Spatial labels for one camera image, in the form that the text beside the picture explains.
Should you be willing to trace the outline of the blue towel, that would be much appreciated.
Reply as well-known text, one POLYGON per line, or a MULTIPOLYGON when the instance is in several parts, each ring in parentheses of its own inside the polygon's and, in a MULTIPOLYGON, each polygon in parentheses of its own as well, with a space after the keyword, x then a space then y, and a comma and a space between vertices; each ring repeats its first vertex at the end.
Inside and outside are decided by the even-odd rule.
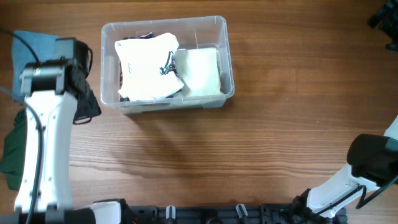
MULTIPOLYGON (((15 30, 14 33, 31 46, 40 61, 53 60, 55 40, 60 38, 60 36, 24 30, 15 30)), ((25 65, 30 62, 35 62, 35 58, 30 50, 16 38, 13 38, 12 41, 11 56, 14 72, 12 92, 23 99, 24 96, 21 94, 20 75, 25 65)))

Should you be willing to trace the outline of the green garment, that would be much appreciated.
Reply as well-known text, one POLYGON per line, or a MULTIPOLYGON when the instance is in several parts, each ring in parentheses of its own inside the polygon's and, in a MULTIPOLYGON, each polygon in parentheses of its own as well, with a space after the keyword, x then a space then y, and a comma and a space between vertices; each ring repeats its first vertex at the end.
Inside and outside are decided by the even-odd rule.
POLYGON ((25 109, 14 118, 14 129, 4 139, 4 151, 1 160, 1 173, 6 176, 7 186, 19 190, 22 182, 27 138, 27 118, 25 109))

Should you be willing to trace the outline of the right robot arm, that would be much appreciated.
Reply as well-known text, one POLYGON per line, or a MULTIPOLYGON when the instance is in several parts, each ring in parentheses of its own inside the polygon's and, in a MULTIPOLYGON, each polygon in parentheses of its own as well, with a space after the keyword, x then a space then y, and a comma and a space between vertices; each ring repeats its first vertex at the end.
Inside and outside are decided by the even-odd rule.
POLYGON ((326 182, 307 189, 285 210, 290 223, 338 223, 338 212, 357 201, 359 210, 397 184, 397 121, 382 136, 360 134, 346 164, 326 182))

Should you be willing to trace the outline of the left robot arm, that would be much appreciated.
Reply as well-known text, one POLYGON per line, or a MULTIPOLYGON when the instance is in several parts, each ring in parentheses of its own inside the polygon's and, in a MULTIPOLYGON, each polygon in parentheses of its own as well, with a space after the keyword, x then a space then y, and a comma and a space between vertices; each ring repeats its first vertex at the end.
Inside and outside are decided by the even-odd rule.
POLYGON ((73 207, 69 183, 72 126, 88 123, 101 111, 86 78, 92 50, 75 38, 56 39, 50 60, 28 63, 21 72, 27 116, 22 182, 14 213, 1 223, 121 223, 118 201, 73 207))

